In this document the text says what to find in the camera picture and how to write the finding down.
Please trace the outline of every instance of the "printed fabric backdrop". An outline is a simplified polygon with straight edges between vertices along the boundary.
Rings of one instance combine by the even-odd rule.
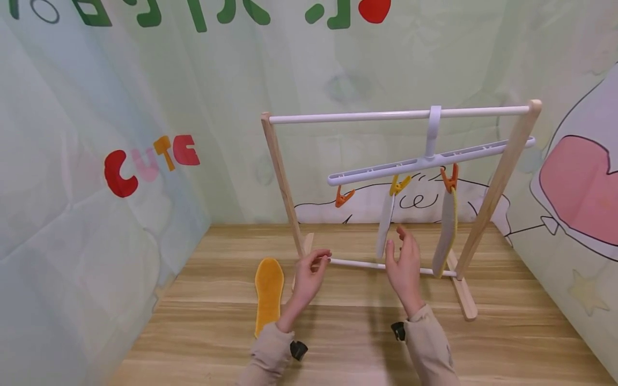
[[[210,223],[285,222],[260,113],[543,113],[494,223],[618,379],[618,2],[0,1],[0,372],[104,384]],[[444,119],[437,151],[515,118]],[[426,120],[277,127],[300,222],[377,222]],[[476,217],[497,157],[460,165]],[[393,221],[437,222],[437,169]]]

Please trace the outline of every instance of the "drying rack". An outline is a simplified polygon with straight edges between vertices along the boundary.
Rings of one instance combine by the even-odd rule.
[[[473,321],[478,315],[478,309],[470,294],[470,289],[465,281],[465,271],[470,265],[478,244],[481,241],[485,227],[491,220],[491,216],[496,209],[498,201],[504,192],[507,182],[510,179],[515,165],[519,160],[522,151],[526,147],[533,146],[535,139],[530,136],[535,126],[536,120],[541,113],[542,103],[540,100],[533,99],[527,106],[506,106],[506,107],[476,107],[466,109],[439,109],[438,119],[458,118],[458,117],[499,117],[505,115],[519,115],[519,119],[513,126],[508,140],[488,143],[485,145],[474,146],[471,148],[459,149],[445,153],[435,154],[435,142],[438,136],[438,126],[430,125],[427,131],[425,155],[419,158],[408,159],[406,161],[393,162],[390,164],[366,167],[363,169],[350,170],[331,174],[327,182],[330,186],[344,185],[346,183],[373,180],[375,178],[387,177],[397,174],[406,174],[416,170],[427,169],[430,167],[444,166],[456,162],[469,161],[488,156],[502,154],[496,171],[487,193],[478,211],[476,220],[472,225],[470,234],[463,246],[463,250],[457,255],[450,250],[447,264],[448,271],[444,271],[443,277],[452,280],[459,305],[461,305],[463,317],[467,321]],[[402,120],[402,119],[428,119],[434,115],[432,110],[415,111],[384,111],[384,112],[358,112],[348,114],[312,114],[312,115],[287,115],[273,116],[269,112],[261,115],[264,135],[270,151],[273,167],[277,175],[277,182],[281,190],[284,205],[286,207],[287,218],[292,228],[292,236],[298,256],[302,257],[311,250],[313,244],[313,233],[307,234],[303,239],[298,226],[292,193],[287,181],[286,172],[283,166],[281,150],[275,132],[275,124],[308,124],[318,122],[353,122],[367,120]],[[384,269],[384,264],[350,261],[341,259],[331,259],[331,264],[343,266],[365,267],[373,269]],[[422,274],[433,275],[433,271],[421,268]]]

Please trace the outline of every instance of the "clothespin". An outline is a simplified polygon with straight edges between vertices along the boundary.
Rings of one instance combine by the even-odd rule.
[[[412,180],[412,177],[408,176],[408,177],[404,178],[403,181],[398,183],[397,182],[398,178],[399,178],[399,174],[395,174],[394,176],[392,176],[391,190],[389,192],[389,194],[391,196],[392,195],[398,195],[399,192],[402,191],[403,189],[405,189],[405,187],[408,186],[408,184]]]
[[[341,194],[341,185],[337,188],[337,198],[335,198],[335,208],[340,208],[343,204],[347,202],[347,200],[351,199],[356,192],[355,189],[352,189],[351,192],[347,193],[345,196]]]
[[[444,166],[440,168],[440,174],[447,192],[452,193],[453,188],[457,189],[457,177],[459,176],[459,166],[457,164],[453,164],[453,174],[450,178],[446,177],[446,167]]]

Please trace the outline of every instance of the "cartoon character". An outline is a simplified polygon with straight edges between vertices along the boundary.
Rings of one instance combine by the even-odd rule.
[[[530,182],[548,212],[541,217],[555,235],[560,227],[588,249],[618,261],[618,64],[564,117],[547,158]]]
[[[335,208],[335,201],[328,203],[304,203],[296,205],[296,215],[301,223],[377,223],[379,222],[384,195],[390,183],[375,183],[356,189],[356,193],[341,208]],[[461,222],[473,222],[481,208],[487,185],[458,179],[457,216]],[[417,173],[412,181],[398,195],[392,213],[393,222],[433,222],[441,219],[442,196],[445,194],[440,174],[427,176]],[[509,200],[500,197],[491,220],[503,234],[510,232],[506,211]]]

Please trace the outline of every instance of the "beige sleeve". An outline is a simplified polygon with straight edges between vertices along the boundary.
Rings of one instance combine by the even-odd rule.
[[[236,381],[238,386],[274,385],[286,369],[292,354],[294,333],[285,334],[273,323],[266,324],[251,347],[251,361]]]
[[[429,305],[404,322],[405,344],[424,386],[459,385],[451,348]]]

